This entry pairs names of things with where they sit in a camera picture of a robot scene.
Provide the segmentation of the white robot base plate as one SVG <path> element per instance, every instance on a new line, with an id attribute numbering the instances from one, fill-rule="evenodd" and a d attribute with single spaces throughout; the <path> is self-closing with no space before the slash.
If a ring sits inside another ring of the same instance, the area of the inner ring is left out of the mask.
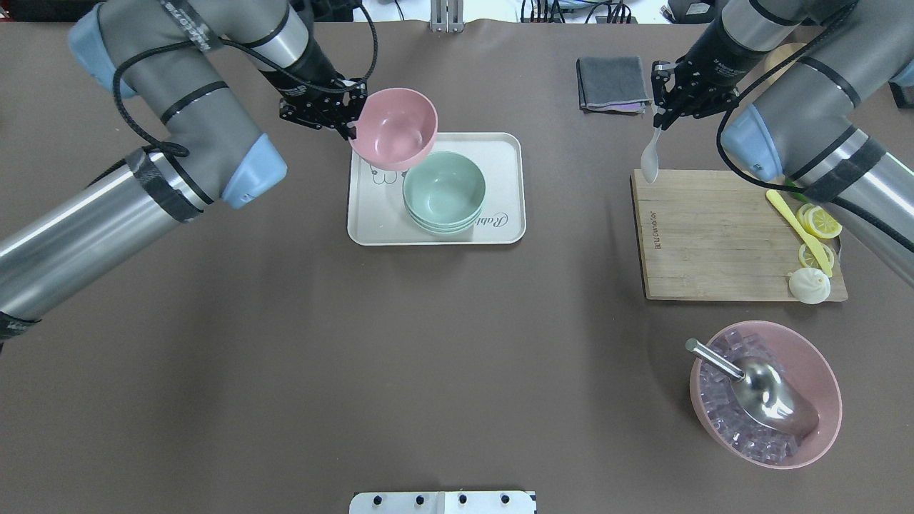
<path id="1" fill-rule="evenodd" d="M 353 496 L 349 513 L 536 513 L 534 492 L 451 490 L 363 492 Z"/>

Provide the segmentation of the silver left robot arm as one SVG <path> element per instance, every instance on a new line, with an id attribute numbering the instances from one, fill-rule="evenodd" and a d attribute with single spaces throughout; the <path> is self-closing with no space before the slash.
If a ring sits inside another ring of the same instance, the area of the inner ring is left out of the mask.
<path id="1" fill-rule="evenodd" d="M 75 61 L 144 145 L 2 243 L 2 341 L 214 201 L 241 208 L 286 176 L 270 137 L 208 55 L 243 52 L 278 114 L 346 140 L 376 63 L 347 79 L 313 32 L 308 1 L 105 1 L 69 30 Z"/>

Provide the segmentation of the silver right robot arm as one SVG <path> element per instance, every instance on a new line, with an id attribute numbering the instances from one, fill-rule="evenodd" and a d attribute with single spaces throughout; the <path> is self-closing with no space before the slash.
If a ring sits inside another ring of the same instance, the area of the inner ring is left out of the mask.
<path id="1" fill-rule="evenodd" d="M 653 62 L 653 125 L 732 111 L 738 82 L 807 20 L 823 31 L 723 121 L 718 149 L 755 184 L 784 176 L 911 283 L 912 170 L 849 120 L 883 84 L 912 85 L 910 1 L 730 1 L 685 55 Z"/>

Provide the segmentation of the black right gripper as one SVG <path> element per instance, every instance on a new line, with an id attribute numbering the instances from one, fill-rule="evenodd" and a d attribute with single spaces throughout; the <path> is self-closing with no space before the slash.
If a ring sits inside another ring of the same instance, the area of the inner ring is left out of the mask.
<path id="1" fill-rule="evenodd" d="M 676 62 L 654 61 L 651 66 L 653 127 L 666 131 L 683 117 L 702 119 L 725 113 L 740 104 L 734 85 L 715 84 L 704 69 L 682 56 Z"/>

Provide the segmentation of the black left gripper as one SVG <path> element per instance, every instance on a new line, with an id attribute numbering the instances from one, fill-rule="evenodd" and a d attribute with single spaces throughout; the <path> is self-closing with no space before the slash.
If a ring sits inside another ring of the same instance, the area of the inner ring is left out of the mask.
<path id="1" fill-rule="evenodd" d="M 355 140 L 357 119 L 368 98 L 366 80 L 338 77 L 323 87 L 330 91 L 285 81 L 278 86 L 281 95 L 278 117 L 311 129 L 330 128 L 338 131 L 343 140 Z"/>

